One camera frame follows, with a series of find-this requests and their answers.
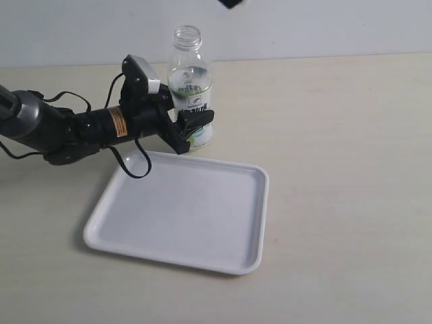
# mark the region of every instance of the warning sticker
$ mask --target warning sticker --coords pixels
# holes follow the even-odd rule
[[[117,131],[117,137],[123,137],[128,135],[128,128],[126,127],[126,120],[124,120],[123,113],[119,107],[108,108],[111,117],[113,118],[115,130]]]

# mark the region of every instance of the clear plastic bottle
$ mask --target clear plastic bottle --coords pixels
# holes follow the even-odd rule
[[[203,41],[198,28],[180,26],[174,31],[174,50],[168,62],[168,86],[173,96],[175,115],[179,111],[205,111],[210,109],[213,79],[199,49]],[[195,132],[188,141],[190,150],[208,144],[213,137],[213,124]]]

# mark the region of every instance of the white plastic tray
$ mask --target white plastic tray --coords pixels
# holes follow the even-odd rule
[[[261,261],[269,178],[254,165],[149,153],[118,169],[84,230],[91,248],[233,275]],[[145,173],[141,153],[124,157]]]

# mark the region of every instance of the robotic arm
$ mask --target robotic arm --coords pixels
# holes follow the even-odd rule
[[[141,57],[129,55],[122,63],[122,73],[114,82],[125,76],[119,105],[75,114],[68,108],[57,108],[48,103],[58,100],[62,92],[53,99],[44,99],[39,92],[10,92],[0,86],[0,135],[24,144],[36,152],[17,157],[1,143],[5,152],[14,159],[28,155],[43,155],[52,165],[77,162],[101,149],[110,149],[129,176],[114,145],[135,140],[137,147],[151,162],[139,144],[139,138],[159,135],[177,153],[189,151],[188,137],[213,121],[213,111],[191,113],[181,111],[177,122],[172,122],[168,111],[174,108],[171,94],[158,79],[152,67]]]

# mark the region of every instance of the beige table surface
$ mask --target beige table surface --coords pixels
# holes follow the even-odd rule
[[[101,107],[118,71],[6,69],[0,84]],[[214,75],[217,133],[193,155],[268,171],[261,266],[224,277],[93,252],[82,228],[111,153],[52,167],[0,152],[0,323],[432,323],[432,54],[225,62]]]

